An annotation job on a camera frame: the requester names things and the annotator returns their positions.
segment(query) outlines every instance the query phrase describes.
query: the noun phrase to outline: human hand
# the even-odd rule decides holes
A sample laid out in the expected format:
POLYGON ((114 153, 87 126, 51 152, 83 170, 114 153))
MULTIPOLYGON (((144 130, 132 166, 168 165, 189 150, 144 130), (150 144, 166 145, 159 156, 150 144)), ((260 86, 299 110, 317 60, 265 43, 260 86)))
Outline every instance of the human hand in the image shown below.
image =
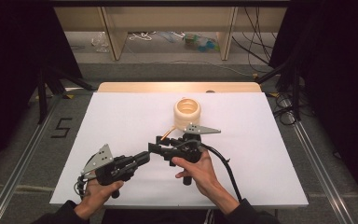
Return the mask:
POLYGON ((185 169, 175 177, 193 177, 200 193, 216 204, 224 214, 229 214, 239 205, 239 202, 217 180, 208 150, 202 152, 200 160, 196 163, 179 157, 172 158, 172 162, 185 169))
POLYGON ((89 219, 95 212, 103 207, 112 193, 124 185, 122 180, 113 182, 110 185, 102 186, 97 179, 92 179, 86 186, 82 202, 75 207, 76 214, 84 220, 89 219))

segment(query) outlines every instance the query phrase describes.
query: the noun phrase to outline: roll of tape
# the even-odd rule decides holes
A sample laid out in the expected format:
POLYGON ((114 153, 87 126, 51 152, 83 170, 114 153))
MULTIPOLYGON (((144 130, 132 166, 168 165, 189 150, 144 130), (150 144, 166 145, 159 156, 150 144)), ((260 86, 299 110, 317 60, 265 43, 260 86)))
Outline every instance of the roll of tape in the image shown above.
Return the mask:
POLYGON ((190 98, 183 98, 173 107, 174 126, 184 130, 189 123, 200 124, 201 106, 190 98))

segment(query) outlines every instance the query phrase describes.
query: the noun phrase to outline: white table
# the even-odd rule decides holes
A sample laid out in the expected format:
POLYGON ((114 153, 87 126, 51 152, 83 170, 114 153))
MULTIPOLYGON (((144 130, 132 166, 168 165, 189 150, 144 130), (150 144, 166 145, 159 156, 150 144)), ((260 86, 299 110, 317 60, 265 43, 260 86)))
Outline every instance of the white table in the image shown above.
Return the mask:
MULTIPOLYGON (((262 92, 96 92, 89 103, 68 161, 62 171, 52 204, 80 202, 74 184, 80 171, 104 144, 113 156, 133 156, 147 151, 156 135, 173 125, 173 105, 182 97, 201 105, 200 125, 221 129, 202 135, 202 142, 219 150, 236 178, 242 197, 253 206, 288 208, 308 205, 281 134, 262 92)), ((174 131, 169 137, 180 137, 174 131)), ((227 170, 215 155, 213 166, 223 186, 234 196, 227 170)), ((182 184, 174 175, 179 167, 157 154, 139 167, 120 190, 118 199, 105 205, 120 208, 211 208, 196 185, 182 184)))

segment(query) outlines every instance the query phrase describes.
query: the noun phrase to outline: sleeve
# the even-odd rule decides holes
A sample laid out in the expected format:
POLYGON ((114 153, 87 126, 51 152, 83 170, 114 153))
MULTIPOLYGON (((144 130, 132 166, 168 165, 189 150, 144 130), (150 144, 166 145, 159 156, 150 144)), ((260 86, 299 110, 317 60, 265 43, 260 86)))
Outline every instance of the sleeve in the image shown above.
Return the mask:
POLYGON ((279 220, 267 212, 258 213, 243 199, 241 204, 226 219, 231 224, 279 224, 279 220))
POLYGON ((77 216, 74 208, 76 204, 72 201, 67 201, 56 213, 44 214, 38 220, 34 221, 33 224, 88 224, 88 220, 84 220, 77 216))

